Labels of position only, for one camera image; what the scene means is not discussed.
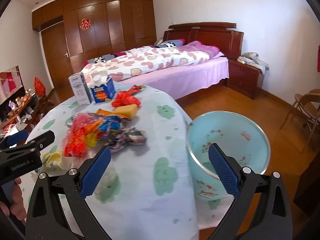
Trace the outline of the person's left hand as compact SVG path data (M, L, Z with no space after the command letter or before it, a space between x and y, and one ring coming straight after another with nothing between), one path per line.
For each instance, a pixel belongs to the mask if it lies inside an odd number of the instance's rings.
M14 180L14 187L12 189L13 203L10 207L7 207L3 202L1 202L1 210L7 217L12 214L15 215L18 220L25 220L27 213L23 204L22 191L20 188L21 183L22 181L20 177Z

